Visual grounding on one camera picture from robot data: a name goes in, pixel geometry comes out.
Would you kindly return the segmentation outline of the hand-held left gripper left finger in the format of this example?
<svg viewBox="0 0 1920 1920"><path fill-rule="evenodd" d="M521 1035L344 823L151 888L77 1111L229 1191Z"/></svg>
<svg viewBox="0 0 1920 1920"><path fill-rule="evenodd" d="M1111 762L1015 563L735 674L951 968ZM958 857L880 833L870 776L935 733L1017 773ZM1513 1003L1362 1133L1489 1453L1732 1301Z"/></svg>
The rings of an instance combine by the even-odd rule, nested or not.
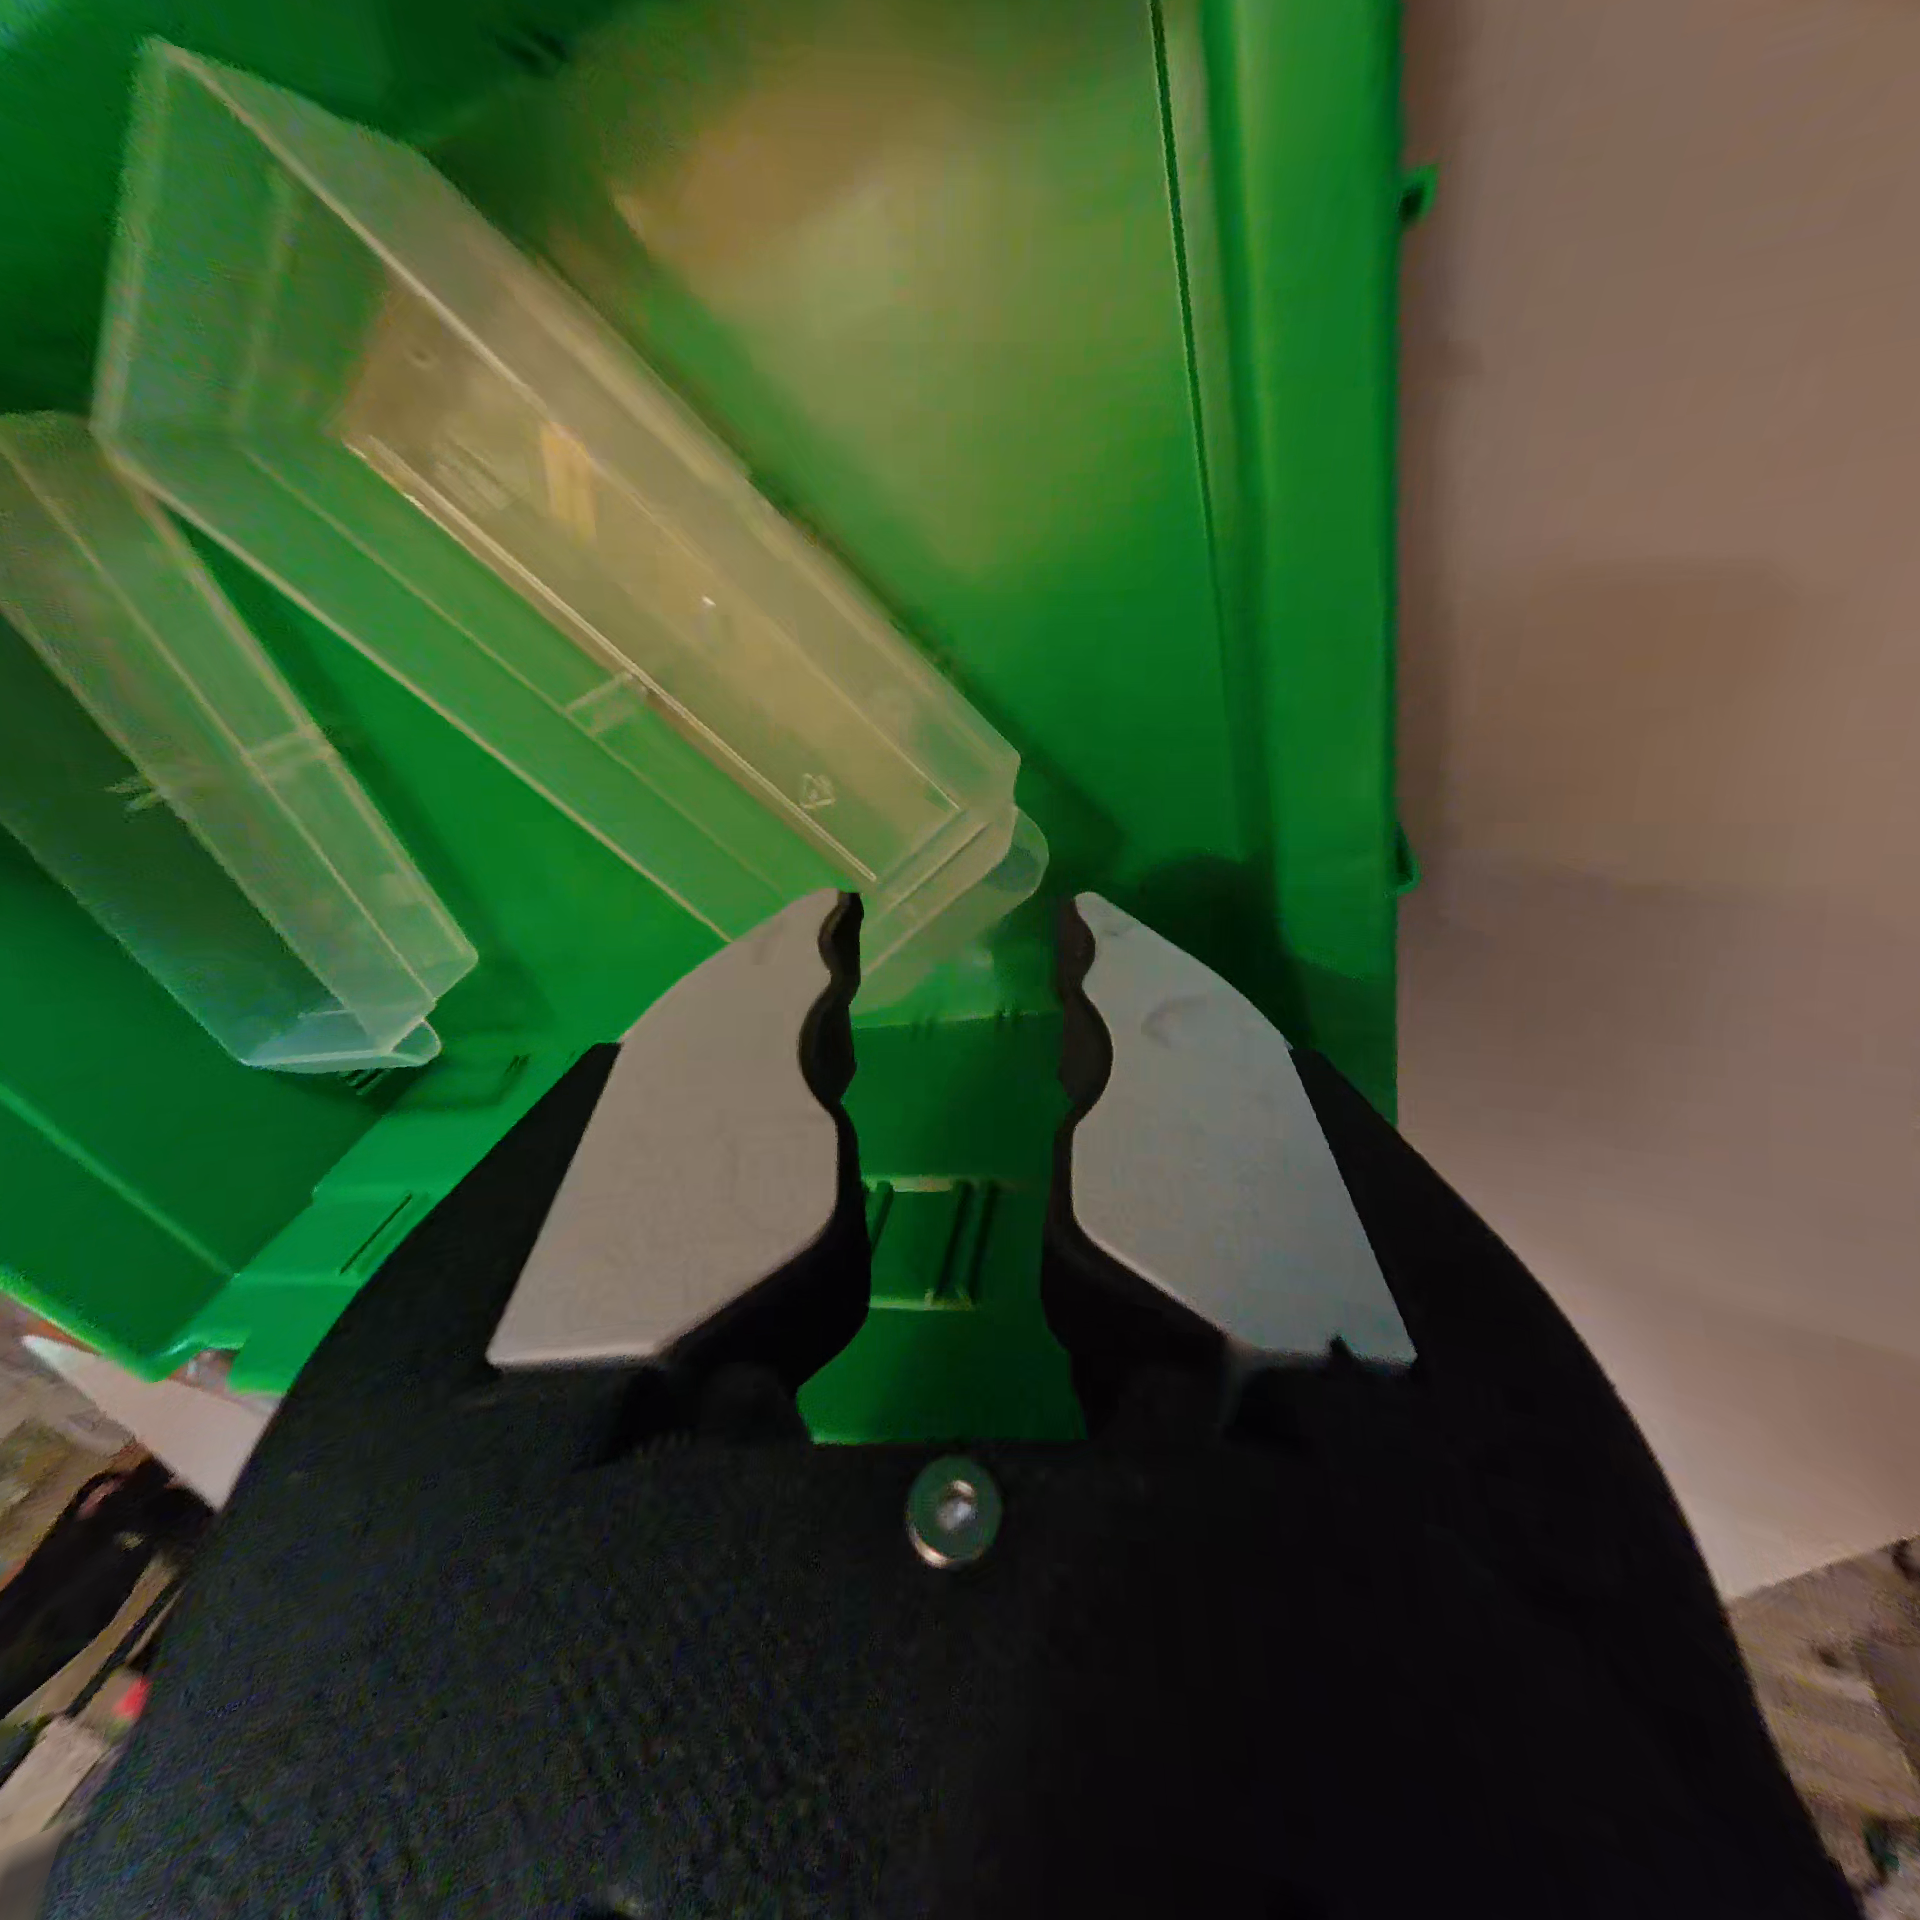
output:
<svg viewBox="0 0 1920 1920"><path fill-rule="evenodd" d="M492 1336L493 1370L812 1378L849 1344L873 1290L846 1109L860 930L856 896L804 896L628 1028Z"/></svg>

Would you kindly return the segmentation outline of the green bin holding drawers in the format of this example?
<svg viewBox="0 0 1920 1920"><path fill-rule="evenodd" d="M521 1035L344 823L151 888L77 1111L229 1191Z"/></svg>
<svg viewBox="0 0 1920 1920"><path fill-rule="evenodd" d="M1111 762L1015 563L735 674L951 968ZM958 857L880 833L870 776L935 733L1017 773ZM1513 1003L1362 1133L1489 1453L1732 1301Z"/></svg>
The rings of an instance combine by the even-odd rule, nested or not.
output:
<svg viewBox="0 0 1920 1920"><path fill-rule="evenodd" d="M1397 1107L1397 4L4 4L4 416L93 423L137 56L422 156L1018 755L1038 892L852 1003L873 1307L818 1437L1066 1437L1057 900ZM433 1064L240 1065L4 829L4 1306L293 1384L722 936L166 508L476 965Z"/></svg>

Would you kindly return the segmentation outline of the clear plastic drawer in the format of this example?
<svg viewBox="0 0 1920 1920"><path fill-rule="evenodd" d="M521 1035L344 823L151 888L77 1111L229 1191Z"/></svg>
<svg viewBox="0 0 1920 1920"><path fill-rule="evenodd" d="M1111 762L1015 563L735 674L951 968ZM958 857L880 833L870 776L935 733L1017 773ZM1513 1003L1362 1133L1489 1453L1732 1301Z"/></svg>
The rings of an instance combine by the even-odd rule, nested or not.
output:
<svg viewBox="0 0 1920 1920"><path fill-rule="evenodd" d="M266 1073L433 1064L476 951L157 500L2 420L4 829Z"/></svg>
<svg viewBox="0 0 1920 1920"><path fill-rule="evenodd" d="M836 884L889 1003L1038 892L1017 751L394 140L148 40L90 415L711 932Z"/></svg>

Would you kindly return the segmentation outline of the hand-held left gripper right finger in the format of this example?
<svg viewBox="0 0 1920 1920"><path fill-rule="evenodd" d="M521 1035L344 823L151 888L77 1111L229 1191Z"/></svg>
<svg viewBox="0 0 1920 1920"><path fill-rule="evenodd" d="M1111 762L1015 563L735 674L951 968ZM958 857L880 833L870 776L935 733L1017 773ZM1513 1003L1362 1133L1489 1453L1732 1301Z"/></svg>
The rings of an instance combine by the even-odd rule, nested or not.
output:
<svg viewBox="0 0 1920 1920"><path fill-rule="evenodd" d="M1294 1048L1097 895L1062 906L1047 1323L1074 1370L1263 1370L1413 1338Z"/></svg>

